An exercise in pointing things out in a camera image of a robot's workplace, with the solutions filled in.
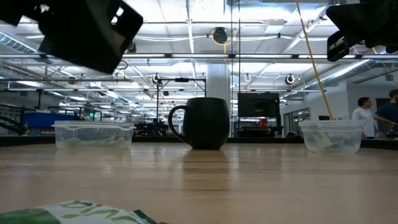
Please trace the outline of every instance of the white column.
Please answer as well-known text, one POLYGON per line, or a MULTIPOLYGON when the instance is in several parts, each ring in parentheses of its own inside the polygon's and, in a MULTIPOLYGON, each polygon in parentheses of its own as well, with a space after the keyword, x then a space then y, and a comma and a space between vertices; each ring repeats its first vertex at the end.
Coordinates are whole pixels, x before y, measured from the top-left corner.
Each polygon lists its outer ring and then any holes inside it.
POLYGON ((206 96, 224 99, 228 105, 229 117, 231 117, 231 74, 228 64, 208 64, 206 79, 206 96))

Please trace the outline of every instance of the computer screen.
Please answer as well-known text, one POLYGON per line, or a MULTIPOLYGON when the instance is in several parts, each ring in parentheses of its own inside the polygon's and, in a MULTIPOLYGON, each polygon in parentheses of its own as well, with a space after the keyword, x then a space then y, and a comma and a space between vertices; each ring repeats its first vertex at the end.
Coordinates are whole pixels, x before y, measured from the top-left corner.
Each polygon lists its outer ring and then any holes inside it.
POLYGON ((277 117, 278 93, 238 93, 239 117, 277 117))

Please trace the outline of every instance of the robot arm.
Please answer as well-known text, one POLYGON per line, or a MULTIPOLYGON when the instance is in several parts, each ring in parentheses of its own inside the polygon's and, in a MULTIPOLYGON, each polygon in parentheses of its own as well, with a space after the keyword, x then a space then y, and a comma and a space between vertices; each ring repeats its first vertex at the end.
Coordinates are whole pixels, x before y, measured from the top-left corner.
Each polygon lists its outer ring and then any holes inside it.
POLYGON ((3 0, 0 20, 17 26, 22 16, 39 24, 39 51, 112 73, 143 18, 122 0, 3 0))
POLYGON ((327 16, 339 28, 328 38, 328 60, 335 62, 349 54, 349 48, 364 44, 368 48, 398 50, 398 0, 367 0, 359 4, 331 6, 327 16))

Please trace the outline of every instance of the wooden table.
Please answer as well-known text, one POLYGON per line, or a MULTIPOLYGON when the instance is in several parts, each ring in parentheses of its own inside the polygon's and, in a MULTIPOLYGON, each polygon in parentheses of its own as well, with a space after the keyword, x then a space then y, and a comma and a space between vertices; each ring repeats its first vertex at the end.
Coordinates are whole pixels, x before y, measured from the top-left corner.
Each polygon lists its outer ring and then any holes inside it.
POLYGON ((134 143, 125 151, 0 148, 0 212, 69 200, 169 223, 398 223, 398 152, 298 144, 134 143))

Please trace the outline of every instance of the green package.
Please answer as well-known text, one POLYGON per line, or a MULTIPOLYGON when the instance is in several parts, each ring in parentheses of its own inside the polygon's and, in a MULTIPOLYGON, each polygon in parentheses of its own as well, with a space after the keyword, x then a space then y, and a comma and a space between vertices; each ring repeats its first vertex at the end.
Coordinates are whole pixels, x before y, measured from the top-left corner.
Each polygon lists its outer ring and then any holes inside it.
POLYGON ((127 212, 85 201, 64 202, 0 214, 0 224, 160 224, 142 211, 127 212))

